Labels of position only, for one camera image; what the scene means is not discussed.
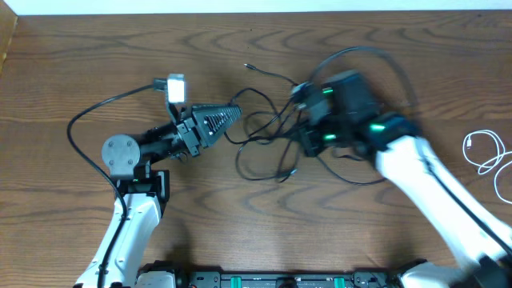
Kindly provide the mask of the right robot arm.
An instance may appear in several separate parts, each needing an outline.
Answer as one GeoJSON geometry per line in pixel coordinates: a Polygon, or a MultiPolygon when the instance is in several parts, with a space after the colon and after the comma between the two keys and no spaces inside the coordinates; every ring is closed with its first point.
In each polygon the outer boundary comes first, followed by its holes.
{"type": "Polygon", "coordinates": [[[397,272],[399,287],[509,287],[511,228],[484,208],[442,164],[417,125],[383,111],[355,70],[321,86],[304,82],[291,99],[307,119],[298,140],[308,157],[329,146],[352,147],[360,158],[396,185],[427,218],[454,256],[458,268],[422,261],[397,272]]]}

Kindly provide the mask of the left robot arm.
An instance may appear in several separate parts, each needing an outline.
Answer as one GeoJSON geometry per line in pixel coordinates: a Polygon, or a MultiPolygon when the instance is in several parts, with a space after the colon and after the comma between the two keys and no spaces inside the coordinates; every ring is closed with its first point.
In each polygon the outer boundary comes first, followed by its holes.
{"type": "Polygon", "coordinates": [[[77,287],[134,287],[144,251],[170,198],[170,173],[152,165],[196,157],[241,116],[235,104],[169,106],[170,122],[143,134],[116,134],[102,147],[114,185],[113,217],[77,287]]]}

